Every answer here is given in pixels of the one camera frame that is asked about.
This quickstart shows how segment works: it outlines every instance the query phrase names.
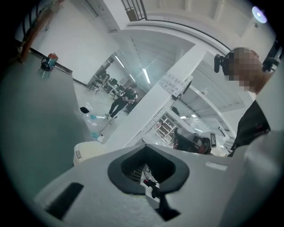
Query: ceiling lamp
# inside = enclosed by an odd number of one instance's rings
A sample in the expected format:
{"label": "ceiling lamp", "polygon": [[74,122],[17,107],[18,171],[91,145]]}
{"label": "ceiling lamp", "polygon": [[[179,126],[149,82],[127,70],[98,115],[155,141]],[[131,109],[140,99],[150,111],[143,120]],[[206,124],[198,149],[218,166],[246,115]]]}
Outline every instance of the ceiling lamp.
{"label": "ceiling lamp", "polygon": [[121,61],[118,59],[118,57],[117,56],[115,56],[115,57],[119,61],[119,63],[122,65],[122,67],[125,68],[124,65],[121,63]]}
{"label": "ceiling lamp", "polygon": [[150,84],[150,80],[149,80],[149,77],[148,77],[148,74],[147,74],[146,69],[143,69],[143,72],[144,72],[144,74],[145,74],[145,76],[146,76],[147,82]]}
{"label": "ceiling lamp", "polygon": [[263,14],[263,12],[256,6],[254,6],[252,8],[252,14],[254,15],[254,17],[261,23],[266,23],[267,19],[265,17],[265,15]]}
{"label": "ceiling lamp", "polygon": [[[131,74],[129,74],[129,76],[131,76]],[[134,78],[131,76],[131,78],[134,80]],[[135,80],[134,80],[134,82],[136,82]]]}

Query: person in black clothes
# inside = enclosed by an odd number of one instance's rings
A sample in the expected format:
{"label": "person in black clothes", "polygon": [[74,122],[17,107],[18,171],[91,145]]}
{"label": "person in black clothes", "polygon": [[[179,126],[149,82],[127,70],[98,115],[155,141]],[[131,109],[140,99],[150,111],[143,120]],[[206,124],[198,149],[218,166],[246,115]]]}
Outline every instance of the person in black clothes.
{"label": "person in black clothes", "polygon": [[136,87],[137,87],[137,84],[134,84],[132,85],[132,87],[126,88],[123,91],[124,93],[123,96],[119,97],[112,103],[110,111],[106,113],[106,115],[108,116],[107,119],[111,120],[119,111],[123,109],[123,107],[126,106],[126,104],[131,103],[133,102],[133,100],[137,99],[137,93],[135,91]]}
{"label": "person in black clothes", "polygon": [[[256,52],[242,47],[230,51],[225,57],[216,55],[214,63],[216,73],[221,66],[229,80],[239,81],[239,86],[256,95],[272,76],[271,72],[262,71],[262,63]],[[254,101],[239,121],[237,136],[231,147],[232,153],[228,156],[233,156],[238,147],[249,145],[255,138],[269,131],[268,122]]]}

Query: black pants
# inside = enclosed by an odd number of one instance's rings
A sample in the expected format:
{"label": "black pants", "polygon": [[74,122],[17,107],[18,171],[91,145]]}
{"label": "black pants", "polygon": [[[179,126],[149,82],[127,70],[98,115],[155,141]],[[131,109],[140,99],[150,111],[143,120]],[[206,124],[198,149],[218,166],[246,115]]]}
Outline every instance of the black pants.
{"label": "black pants", "polygon": [[123,109],[123,107],[125,107],[127,104],[126,101],[123,101],[122,98],[118,98],[117,100],[115,100],[112,104],[111,104],[111,108],[109,113],[111,114],[111,117],[114,117],[119,111],[121,111]]}

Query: white floor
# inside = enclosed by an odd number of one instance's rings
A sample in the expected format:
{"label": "white floor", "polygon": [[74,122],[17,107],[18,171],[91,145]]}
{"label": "white floor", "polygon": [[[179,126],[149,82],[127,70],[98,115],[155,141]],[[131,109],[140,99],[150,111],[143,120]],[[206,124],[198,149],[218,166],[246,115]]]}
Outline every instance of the white floor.
{"label": "white floor", "polygon": [[110,110],[111,104],[114,102],[114,99],[108,95],[108,93],[101,89],[96,92],[85,86],[74,82],[75,93],[77,96],[79,107],[91,106],[90,114],[95,115],[97,118],[94,120],[96,126],[94,126],[93,131],[96,134],[101,134],[104,136],[102,143],[105,143],[106,140],[112,135],[112,133],[117,129],[117,127],[124,121],[127,117],[127,114],[124,110],[121,110],[117,114],[117,118],[113,120],[108,120],[105,117],[105,113],[108,113]]}

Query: ceiling light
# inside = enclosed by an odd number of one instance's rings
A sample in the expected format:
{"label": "ceiling light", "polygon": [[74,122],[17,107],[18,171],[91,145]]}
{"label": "ceiling light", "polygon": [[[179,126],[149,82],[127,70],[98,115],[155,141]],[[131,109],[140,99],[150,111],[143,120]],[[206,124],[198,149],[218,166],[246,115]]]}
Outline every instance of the ceiling light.
{"label": "ceiling light", "polygon": [[265,17],[265,15],[263,14],[263,12],[256,6],[254,6],[252,8],[252,14],[254,15],[254,17],[261,23],[266,23],[267,19]]}
{"label": "ceiling light", "polygon": [[145,74],[145,76],[146,76],[147,82],[150,84],[150,80],[149,80],[149,77],[148,77],[148,74],[147,74],[146,69],[143,69],[143,72],[144,72],[144,74]]}
{"label": "ceiling light", "polygon": [[118,57],[117,56],[115,56],[115,57],[119,61],[119,63],[122,65],[122,67],[125,68],[124,65],[121,63],[121,61],[118,59]]}
{"label": "ceiling light", "polygon": [[[131,74],[129,74],[129,76],[131,76]],[[134,78],[131,76],[131,78],[134,80]],[[134,82],[136,82],[135,80],[134,80]]]}

